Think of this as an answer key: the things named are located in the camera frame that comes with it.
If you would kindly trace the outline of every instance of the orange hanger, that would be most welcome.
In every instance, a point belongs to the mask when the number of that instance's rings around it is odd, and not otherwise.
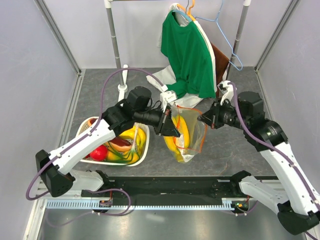
[[[188,15],[191,14],[191,9],[195,6],[195,4],[196,4],[196,0],[192,0],[192,6],[189,7]]]
[[[176,6],[180,9],[182,9],[184,12],[186,12],[186,9],[183,6],[181,6],[180,4],[177,4]],[[187,15],[191,18],[192,21],[196,20],[191,14],[187,13]]]

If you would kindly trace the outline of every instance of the blue hanger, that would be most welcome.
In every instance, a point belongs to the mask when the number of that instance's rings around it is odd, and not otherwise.
[[[192,22],[191,18],[183,11],[179,11],[179,10],[172,10],[172,11],[174,13],[178,13],[178,14],[181,14],[182,16],[184,16],[184,18],[187,19],[189,21],[189,23]]]
[[[235,69],[237,69],[238,71],[241,71],[244,66],[243,66],[242,62],[240,61],[238,55],[236,55],[236,54],[234,53],[234,49],[232,48],[230,42],[228,41],[226,35],[225,35],[224,32],[222,31],[222,29],[221,29],[221,27],[220,27],[220,25],[219,25],[219,22],[218,22],[218,20],[219,20],[219,15],[220,15],[222,6],[224,5],[224,2],[225,2],[225,0],[222,0],[221,7],[220,7],[219,12],[218,12],[218,14],[216,15],[216,18],[215,18],[214,20],[212,20],[212,19],[207,19],[207,18],[204,18],[204,17],[199,17],[199,16],[195,16],[194,18],[195,18],[195,19],[202,19],[202,20],[209,21],[209,22],[216,22],[216,25],[218,26],[218,28],[219,28],[220,32],[222,33],[224,39],[226,40],[226,42],[229,44],[229,47],[231,48],[232,55],[235,56],[235,57],[238,59],[239,63],[241,64],[241,68],[238,68],[238,67],[237,67],[236,65],[234,65],[231,61],[229,61],[229,63],[230,63],[231,65],[233,65],[233,66],[235,67]]]

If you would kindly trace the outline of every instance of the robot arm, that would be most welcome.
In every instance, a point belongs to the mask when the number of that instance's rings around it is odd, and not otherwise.
[[[73,190],[96,191],[103,185],[101,172],[84,172],[72,168],[98,146],[114,139],[131,129],[134,123],[153,126],[157,135],[175,136],[180,134],[171,119],[171,110],[151,109],[148,103],[151,92],[145,87],[136,87],[126,99],[109,107],[90,128],[67,144],[47,153],[44,150],[35,155],[38,172],[49,162],[52,164],[40,175],[53,197],[59,197]]]
[[[215,99],[210,110],[199,116],[198,120],[206,123],[212,129],[229,125],[243,130],[236,109],[230,103],[234,95],[232,85],[229,84],[229,81],[224,81],[219,88],[224,93],[223,97]],[[238,95],[237,100],[243,122],[254,137],[272,145],[291,160],[289,164],[278,152],[260,144],[244,130],[247,141],[261,153],[274,170],[285,189],[285,194],[264,185],[246,171],[232,176],[232,181],[239,194],[252,196],[263,203],[277,214],[285,229],[294,235],[313,228],[319,224],[318,201],[311,197],[305,184],[316,199],[320,199],[320,196],[294,157],[287,136],[278,123],[265,118],[264,103],[258,93],[242,92]]]

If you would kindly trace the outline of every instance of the basket of fruit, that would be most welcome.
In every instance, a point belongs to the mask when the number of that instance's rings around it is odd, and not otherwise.
[[[76,135],[87,130],[98,117],[93,116],[86,119],[79,127]],[[118,165],[118,166],[136,166],[146,157],[149,146],[150,132],[148,126],[135,123],[133,128],[124,131],[111,141],[97,147],[81,162]]]

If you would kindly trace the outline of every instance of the clothes rack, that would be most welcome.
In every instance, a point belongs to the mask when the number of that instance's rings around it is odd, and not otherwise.
[[[121,60],[120,60],[120,54],[119,54],[119,48],[118,48],[118,42],[117,42],[117,36],[116,36],[116,30],[115,30],[115,23],[114,23],[114,18],[113,18],[113,13],[112,13],[112,2],[124,2],[124,1],[132,1],[132,0],[104,0],[104,6],[106,9],[107,17],[108,17],[108,23],[109,23],[109,28],[110,28],[110,34],[111,34],[111,39],[112,39],[112,46],[113,46],[113,52],[114,52],[114,58],[115,58],[115,64],[117,69],[127,68],[128,65],[121,65]],[[155,1],[155,0],[138,0],[138,1]],[[239,42],[241,38],[241,34],[245,25],[246,17],[247,17],[247,12],[249,5],[251,3],[251,0],[244,0],[243,2],[243,8],[242,8],[242,13],[236,33],[236,37],[234,40],[234,45],[233,45],[233,53],[237,54],[238,47],[239,47]],[[230,57],[230,62],[234,63],[235,62],[235,56],[231,55]],[[230,69],[232,65],[229,64],[229,67],[227,69],[227,76],[226,79],[229,77]],[[122,74],[120,74],[120,84],[118,85],[118,90],[119,90],[119,98],[118,100],[122,100],[125,97],[125,92],[128,90],[127,86],[127,75],[128,71],[123,71]]]

